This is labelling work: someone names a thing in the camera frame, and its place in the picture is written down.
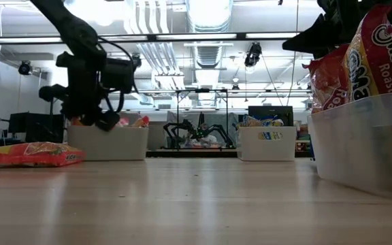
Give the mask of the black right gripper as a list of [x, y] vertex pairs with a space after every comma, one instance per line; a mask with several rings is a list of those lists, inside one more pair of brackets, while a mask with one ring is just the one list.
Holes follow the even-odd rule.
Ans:
[[283, 42], [282, 49], [318, 59], [352, 41], [364, 13], [358, 0], [316, 0], [323, 9], [311, 27]]

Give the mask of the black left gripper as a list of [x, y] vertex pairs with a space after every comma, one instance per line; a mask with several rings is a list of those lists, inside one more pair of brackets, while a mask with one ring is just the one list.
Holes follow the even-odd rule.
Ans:
[[120, 60], [104, 56], [83, 58], [63, 52], [57, 56], [56, 66], [67, 70], [68, 85], [43, 86], [39, 97], [47, 102], [61, 100], [61, 113], [70, 120], [79, 118], [83, 125], [111, 131], [119, 115], [112, 110], [103, 113], [99, 104], [111, 88], [118, 88]]

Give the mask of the white plastic storage bin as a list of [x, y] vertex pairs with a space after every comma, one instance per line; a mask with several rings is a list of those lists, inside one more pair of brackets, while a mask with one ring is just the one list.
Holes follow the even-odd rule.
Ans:
[[295, 127], [242, 127], [237, 153], [242, 161], [294, 161]]
[[69, 126], [67, 143], [84, 153], [85, 161], [143, 161], [148, 148], [149, 128]]

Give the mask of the white ceiling pipe bundle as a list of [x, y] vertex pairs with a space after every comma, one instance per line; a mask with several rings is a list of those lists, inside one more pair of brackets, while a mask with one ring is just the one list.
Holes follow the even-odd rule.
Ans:
[[[124, 30], [129, 35], [168, 34], [166, 0], [125, 0]], [[162, 89], [184, 89], [184, 74], [170, 42], [138, 43], [152, 68], [152, 79]]]

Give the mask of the cluttered storage shelf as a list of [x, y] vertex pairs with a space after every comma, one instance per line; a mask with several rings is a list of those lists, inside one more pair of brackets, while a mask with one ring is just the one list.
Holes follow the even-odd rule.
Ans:
[[311, 137], [308, 131], [307, 124], [302, 124], [297, 128], [295, 156], [297, 158], [314, 158]]

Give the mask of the clear plastic storage bin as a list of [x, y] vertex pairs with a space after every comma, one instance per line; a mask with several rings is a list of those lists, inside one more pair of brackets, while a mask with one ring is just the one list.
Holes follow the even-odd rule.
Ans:
[[322, 179], [392, 197], [392, 93], [313, 114], [308, 129]]

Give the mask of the black ceiling light rail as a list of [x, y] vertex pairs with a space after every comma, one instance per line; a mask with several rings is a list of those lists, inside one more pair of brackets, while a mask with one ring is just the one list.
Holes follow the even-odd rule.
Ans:
[[[142, 42], [223, 42], [223, 41], [280, 41], [288, 40], [299, 32], [251, 32], [251, 33], [160, 33], [160, 34], [134, 34], [134, 35], [103, 35], [99, 41], [115, 43], [142, 43]], [[25, 44], [62, 44], [58, 36], [28, 36], [28, 37], [0, 37], [0, 45]]]

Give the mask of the black background rig frame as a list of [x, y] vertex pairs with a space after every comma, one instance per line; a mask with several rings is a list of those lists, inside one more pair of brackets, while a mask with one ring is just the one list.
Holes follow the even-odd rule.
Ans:
[[[216, 95], [218, 95], [221, 99], [223, 99], [226, 103], [226, 105], [228, 105], [228, 91], [227, 89], [208, 89], [208, 88], [196, 88], [193, 90], [177, 90], [176, 91], [176, 98], [177, 98], [177, 103], [176, 103], [176, 123], [180, 123], [180, 102], [185, 99], [186, 97], [188, 97], [188, 95], [190, 93], [196, 93], [196, 94], [204, 94], [204, 93], [215, 93]], [[205, 116], [203, 114], [203, 111], [200, 110], [199, 111], [199, 121], [198, 121], [198, 125], [196, 126], [196, 129], [198, 130], [198, 132], [200, 131], [199, 127], [201, 124], [205, 123]], [[224, 129], [226, 132], [229, 129], [229, 125], [226, 125], [226, 129]], [[184, 130], [180, 130], [180, 137], [183, 137], [187, 134], [186, 131]], [[190, 140], [189, 142], [185, 143], [185, 146], [189, 146], [189, 144], [192, 142], [193, 140]]]

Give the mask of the black metal table frame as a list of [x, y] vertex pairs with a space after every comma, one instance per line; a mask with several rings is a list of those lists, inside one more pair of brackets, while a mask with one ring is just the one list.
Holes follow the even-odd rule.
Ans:
[[158, 149], [148, 150], [147, 158], [237, 158], [235, 149]]

